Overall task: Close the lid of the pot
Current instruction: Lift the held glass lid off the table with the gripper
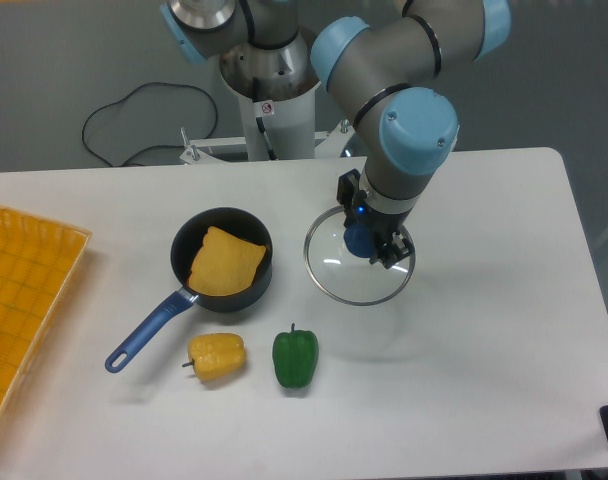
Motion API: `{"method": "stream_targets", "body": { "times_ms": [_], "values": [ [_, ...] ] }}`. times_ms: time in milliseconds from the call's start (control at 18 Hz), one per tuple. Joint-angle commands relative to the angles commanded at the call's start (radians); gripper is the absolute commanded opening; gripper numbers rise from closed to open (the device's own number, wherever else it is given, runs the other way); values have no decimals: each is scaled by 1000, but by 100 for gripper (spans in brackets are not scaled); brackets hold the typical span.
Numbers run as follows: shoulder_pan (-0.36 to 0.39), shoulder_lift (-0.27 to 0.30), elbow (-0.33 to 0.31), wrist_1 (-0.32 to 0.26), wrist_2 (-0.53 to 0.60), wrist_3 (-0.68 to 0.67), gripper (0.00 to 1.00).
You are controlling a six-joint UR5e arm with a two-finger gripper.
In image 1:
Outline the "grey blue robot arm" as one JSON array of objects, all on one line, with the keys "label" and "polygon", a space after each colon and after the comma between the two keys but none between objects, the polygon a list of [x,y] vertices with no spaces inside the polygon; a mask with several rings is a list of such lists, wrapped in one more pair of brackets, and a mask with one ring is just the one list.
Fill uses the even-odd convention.
[{"label": "grey blue robot arm", "polygon": [[253,157],[310,155],[311,129],[290,128],[301,143],[295,149],[268,119],[295,113],[296,101],[317,88],[333,97],[368,153],[361,171],[338,182],[345,242],[385,268],[414,254],[403,223],[459,132],[452,105],[424,82],[481,59],[511,29],[505,1],[405,1],[383,28],[352,16],[319,34],[300,24],[294,1],[166,1],[160,12],[189,62],[218,59],[241,101]]}]

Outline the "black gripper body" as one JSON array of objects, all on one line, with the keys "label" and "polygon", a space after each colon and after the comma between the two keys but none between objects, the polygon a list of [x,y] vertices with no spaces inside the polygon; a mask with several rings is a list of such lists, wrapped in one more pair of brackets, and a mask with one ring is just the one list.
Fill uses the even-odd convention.
[{"label": "black gripper body", "polygon": [[408,234],[401,232],[401,214],[383,213],[367,202],[362,175],[356,170],[338,179],[337,202],[343,207],[344,242],[349,250],[413,250]]}]

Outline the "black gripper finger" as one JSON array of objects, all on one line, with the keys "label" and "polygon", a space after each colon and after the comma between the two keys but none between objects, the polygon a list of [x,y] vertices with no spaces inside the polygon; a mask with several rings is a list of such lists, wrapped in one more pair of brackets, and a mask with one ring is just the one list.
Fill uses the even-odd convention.
[{"label": "black gripper finger", "polygon": [[381,263],[385,269],[392,268],[404,259],[415,257],[415,246],[411,237],[401,232],[394,232],[388,237],[375,233],[373,247],[369,263]]}]

